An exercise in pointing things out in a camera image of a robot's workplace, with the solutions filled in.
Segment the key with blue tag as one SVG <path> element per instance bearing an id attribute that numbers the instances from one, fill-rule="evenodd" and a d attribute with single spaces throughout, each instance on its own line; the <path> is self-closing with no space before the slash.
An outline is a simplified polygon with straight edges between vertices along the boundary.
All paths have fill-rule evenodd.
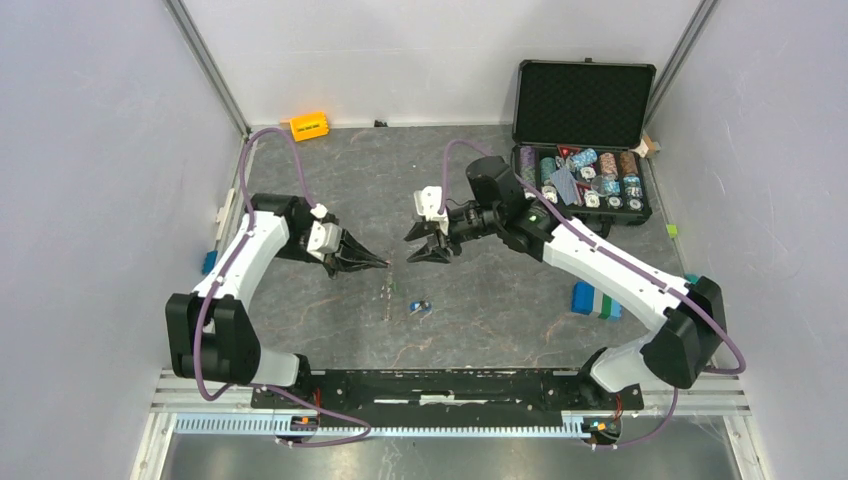
<path id="1" fill-rule="evenodd" d="M 432 311 L 432 303 L 428 300 L 419 300 L 412 302 L 409 305 L 409 311 L 411 315 L 428 314 Z"/>

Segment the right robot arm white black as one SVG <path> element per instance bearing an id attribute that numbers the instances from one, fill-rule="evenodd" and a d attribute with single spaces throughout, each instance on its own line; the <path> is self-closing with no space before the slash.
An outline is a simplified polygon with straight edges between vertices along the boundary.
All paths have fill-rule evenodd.
<path id="1" fill-rule="evenodd" d="M 604 348 L 584 366 L 577 382 L 580 400 L 602 408 L 632 384 L 659 380 L 691 388 L 728 341 L 721 287 L 707 277 L 690 282 L 633 257 L 564 217 L 545 197 L 526 197 L 526 187 L 506 161 L 488 156 L 466 169 L 471 201 L 445 205 L 443 189 L 414 193 L 418 221 L 406 238 L 426 243 L 409 262 L 448 263 L 464 243 L 497 236 L 509 249 L 573 274 L 633 314 L 647 334 Z"/>

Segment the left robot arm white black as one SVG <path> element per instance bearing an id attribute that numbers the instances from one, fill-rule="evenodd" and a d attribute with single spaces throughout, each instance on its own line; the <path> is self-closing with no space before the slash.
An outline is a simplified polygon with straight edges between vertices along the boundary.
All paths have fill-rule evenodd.
<path id="1" fill-rule="evenodd" d="M 249 307 L 275 259 L 321 266 L 329 277 L 385 268 L 323 205 L 299 196 L 256 194 L 236 237 L 213 270 L 165 305 L 171 366 L 176 376 L 223 384 L 276 386 L 290 407 L 314 394 L 306 360 L 261 344 Z"/>

